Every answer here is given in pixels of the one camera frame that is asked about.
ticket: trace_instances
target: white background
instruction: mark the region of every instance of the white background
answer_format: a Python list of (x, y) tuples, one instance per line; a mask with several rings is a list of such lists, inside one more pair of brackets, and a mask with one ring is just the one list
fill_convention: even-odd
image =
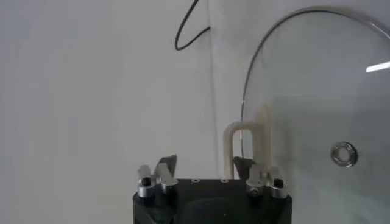
[(1, 1), (2, 224), (132, 223), (138, 166), (175, 153), (217, 175), (210, 35), (174, 50), (190, 4)]

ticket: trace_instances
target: metal bracket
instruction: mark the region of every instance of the metal bracket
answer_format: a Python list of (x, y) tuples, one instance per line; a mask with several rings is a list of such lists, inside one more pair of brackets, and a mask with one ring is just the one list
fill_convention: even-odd
[(156, 171), (158, 176), (160, 177), (161, 188), (165, 194), (167, 194), (169, 191), (173, 190), (177, 186), (178, 182), (175, 178), (173, 178), (166, 163), (157, 164)]

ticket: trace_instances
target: metal screw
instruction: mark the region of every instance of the metal screw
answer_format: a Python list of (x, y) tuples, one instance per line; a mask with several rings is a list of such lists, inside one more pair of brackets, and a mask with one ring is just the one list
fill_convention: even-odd
[(141, 184), (143, 186), (148, 187), (148, 186), (152, 185), (152, 179), (150, 177), (144, 177), (141, 179)]

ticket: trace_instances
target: metal grommet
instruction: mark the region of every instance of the metal grommet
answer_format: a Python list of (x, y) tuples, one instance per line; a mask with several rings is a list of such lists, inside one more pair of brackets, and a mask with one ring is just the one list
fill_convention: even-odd
[[(348, 158), (343, 159), (340, 156), (340, 152), (345, 150), (348, 153)], [(358, 151), (351, 143), (338, 142), (331, 148), (330, 157), (332, 160), (341, 167), (352, 167), (358, 161)]]

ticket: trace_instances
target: metal rim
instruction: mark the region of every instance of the metal rim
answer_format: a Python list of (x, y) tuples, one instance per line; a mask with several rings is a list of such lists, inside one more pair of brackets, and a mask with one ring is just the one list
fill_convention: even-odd
[[(347, 159), (340, 157), (341, 150), (345, 150), (348, 153)], [(330, 157), (337, 165), (348, 168), (355, 165), (358, 161), (358, 151), (349, 142), (338, 142), (331, 148)]]
[[(287, 14), (283, 18), (279, 19), (265, 34), (265, 36), (261, 39), (260, 44), (258, 45), (255, 54), (252, 57), (252, 60), (249, 65), (249, 69), (246, 75), (245, 84), (244, 84), (244, 92), (243, 92), (243, 99), (241, 101), (241, 121), (244, 120), (244, 105), (245, 105), (245, 96), (248, 86), (248, 81), (250, 74), (252, 73), (253, 66), (255, 64), (255, 60), (257, 59), (258, 53), (260, 52), (261, 48), (263, 47), (265, 41), (269, 38), (271, 33), (278, 28), (280, 25), (282, 25), (285, 21), (298, 16), (302, 14), (307, 13), (316, 13), (316, 12), (324, 12), (324, 13), (332, 13), (340, 16), (344, 16), (347, 18), (350, 18), (352, 20), (355, 20), (358, 23), (361, 23), (362, 25), (365, 25), (369, 28), (371, 28), (374, 32), (378, 33), (379, 35), (383, 36), (383, 38), (390, 40), (390, 33), (385, 29), (385, 27), (377, 22), (376, 20), (366, 16), (362, 15), (357, 12), (353, 12), (351, 10), (347, 10), (344, 8), (338, 8), (338, 7), (328, 7), (328, 6), (313, 6), (313, 7), (306, 7), (299, 10), (296, 10), (292, 13)], [(241, 156), (244, 156), (244, 146), (243, 146), (243, 133), (241, 132)]]

